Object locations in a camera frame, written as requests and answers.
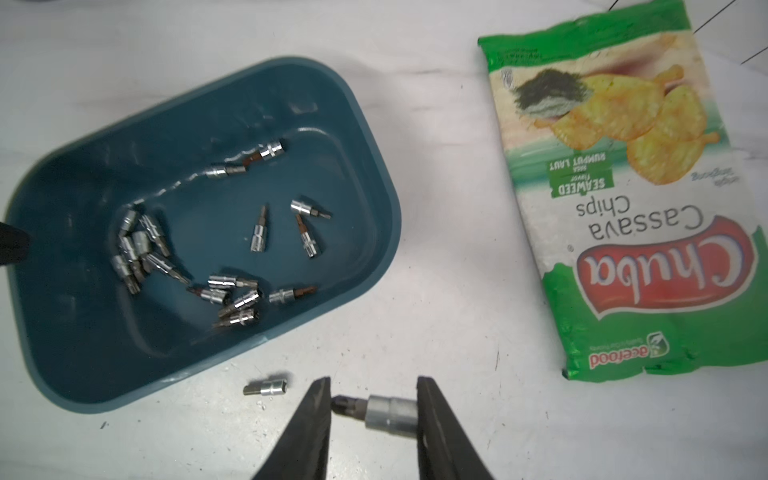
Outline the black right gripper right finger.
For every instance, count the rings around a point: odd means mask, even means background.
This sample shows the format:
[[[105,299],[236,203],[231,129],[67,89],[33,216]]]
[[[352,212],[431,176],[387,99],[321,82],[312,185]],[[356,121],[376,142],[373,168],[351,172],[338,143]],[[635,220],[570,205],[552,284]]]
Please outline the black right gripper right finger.
[[[417,452],[420,479],[492,479],[437,382],[417,379]]]

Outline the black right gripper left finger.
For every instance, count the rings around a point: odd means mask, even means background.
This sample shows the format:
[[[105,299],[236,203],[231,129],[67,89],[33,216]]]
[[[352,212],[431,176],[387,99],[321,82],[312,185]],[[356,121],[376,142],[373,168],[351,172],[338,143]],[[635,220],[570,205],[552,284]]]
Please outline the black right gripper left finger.
[[[309,386],[274,449],[252,479],[325,479],[330,428],[331,380],[321,377]]]

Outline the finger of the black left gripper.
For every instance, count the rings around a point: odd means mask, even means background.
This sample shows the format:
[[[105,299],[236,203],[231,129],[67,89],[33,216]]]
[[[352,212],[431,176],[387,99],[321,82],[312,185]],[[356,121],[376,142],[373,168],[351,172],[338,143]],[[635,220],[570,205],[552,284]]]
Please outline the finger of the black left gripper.
[[[25,231],[0,223],[0,265],[13,265],[29,255],[30,236]]]

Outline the silver bit cluster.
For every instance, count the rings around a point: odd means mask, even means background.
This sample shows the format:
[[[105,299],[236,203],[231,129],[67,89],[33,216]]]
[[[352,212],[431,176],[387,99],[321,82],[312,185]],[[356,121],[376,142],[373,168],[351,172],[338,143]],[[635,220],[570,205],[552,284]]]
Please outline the silver bit cluster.
[[[371,395],[367,399],[338,395],[331,399],[331,410],[363,421],[370,430],[415,438],[418,430],[418,404],[415,400]]]
[[[147,253],[144,255],[144,258],[155,270],[181,282],[185,286],[191,285],[191,280],[183,275],[181,271],[166,258],[158,256],[155,253]]]

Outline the silver bit bottom long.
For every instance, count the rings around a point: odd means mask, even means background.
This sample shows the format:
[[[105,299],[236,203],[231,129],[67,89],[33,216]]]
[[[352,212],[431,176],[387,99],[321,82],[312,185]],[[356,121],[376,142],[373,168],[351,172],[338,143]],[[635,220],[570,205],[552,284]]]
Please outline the silver bit bottom long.
[[[150,240],[160,249],[162,255],[169,258],[171,256],[170,247],[159,222],[152,215],[147,213],[142,214],[139,221],[147,231]]]

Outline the dark teal storage box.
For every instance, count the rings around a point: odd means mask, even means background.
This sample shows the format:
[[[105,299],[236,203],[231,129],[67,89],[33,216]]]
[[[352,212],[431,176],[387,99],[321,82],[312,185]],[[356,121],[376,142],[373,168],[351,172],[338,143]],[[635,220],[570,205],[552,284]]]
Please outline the dark teal storage box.
[[[279,140],[285,153],[243,165]],[[292,200],[320,253],[304,252]],[[268,206],[264,252],[250,243]],[[152,215],[171,262],[193,283],[243,275],[262,292],[315,286],[284,307],[266,301],[253,326],[215,328],[215,305],[153,272],[131,295],[110,259],[129,208]],[[40,393],[101,413],[266,343],[369,290],[397,250],[401,210],[349,85],[316,61],[283,57],[247,68],[63,146],[20,181],[5,221],[30,236],[8,270],[21,352]]]

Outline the silver socket bit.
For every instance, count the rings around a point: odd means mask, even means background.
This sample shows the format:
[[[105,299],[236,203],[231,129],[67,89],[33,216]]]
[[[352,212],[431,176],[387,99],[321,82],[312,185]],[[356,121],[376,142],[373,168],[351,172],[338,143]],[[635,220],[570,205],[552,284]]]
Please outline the silver socket bit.
[[[230,290],[236,288],[257,289],[259,283],[256,279],[241,278],[228,275],[210,275],[207,279],[210,289]]]

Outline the silver bit small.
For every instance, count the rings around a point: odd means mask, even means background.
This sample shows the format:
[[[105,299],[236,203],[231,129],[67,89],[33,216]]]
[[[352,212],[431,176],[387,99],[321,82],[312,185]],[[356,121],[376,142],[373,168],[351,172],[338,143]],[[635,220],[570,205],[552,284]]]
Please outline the silver bit small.
[[[140,287],[127,260],[121,254],[117,254],[111,257],[110,262],[129,293],[131,295],[137,295],[140,292]]]
[[[204,171],[207,178],[219,179],[233,175],[245,174],[247,167],[244,165],[213,165]]]

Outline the silver bit bottom small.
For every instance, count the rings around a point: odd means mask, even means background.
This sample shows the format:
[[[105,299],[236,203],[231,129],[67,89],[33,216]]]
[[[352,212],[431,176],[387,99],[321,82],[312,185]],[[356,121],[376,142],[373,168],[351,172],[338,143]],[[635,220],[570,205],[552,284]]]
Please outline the silver bit bottom small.
[[[111,257],[110,262],[129,293],[131,295],[137,295],[140,292],[140,287],[127,260],[121,254],[117,254]]]

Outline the silver bit pair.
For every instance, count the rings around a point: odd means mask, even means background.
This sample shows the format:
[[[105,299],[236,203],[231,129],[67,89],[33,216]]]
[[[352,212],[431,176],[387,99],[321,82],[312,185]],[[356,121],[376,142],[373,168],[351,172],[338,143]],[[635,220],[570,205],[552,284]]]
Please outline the silver bit pair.
[[[272,305],[287,305],[301,297],[311,295],[316,291],[317,288],[315,286],[279,289],[268,295],[268,301]]]

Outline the brown tipped silver bit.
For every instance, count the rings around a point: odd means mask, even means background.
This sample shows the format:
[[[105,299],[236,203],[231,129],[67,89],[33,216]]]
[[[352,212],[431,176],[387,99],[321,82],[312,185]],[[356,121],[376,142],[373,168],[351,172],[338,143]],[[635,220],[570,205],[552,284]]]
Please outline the brown tipped silver bit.
[[[302,248],[306,253],[306,255],[310,259],[313,259],[317,257],[320,253],[318,244],[315,238],[311,235],[307,225],[304,223],[303,216],[301,214],[296,214],[295,218],[296,218],[296,222],[299,230]]]

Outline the green Chuba chips bag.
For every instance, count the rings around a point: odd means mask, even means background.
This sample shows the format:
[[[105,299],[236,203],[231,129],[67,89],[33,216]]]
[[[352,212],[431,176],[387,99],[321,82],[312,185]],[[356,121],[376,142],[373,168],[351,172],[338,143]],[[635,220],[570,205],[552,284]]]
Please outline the green Chuba chips bag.
[[[478,44],[565,378],[765,361],[766,234],[684,3]]]

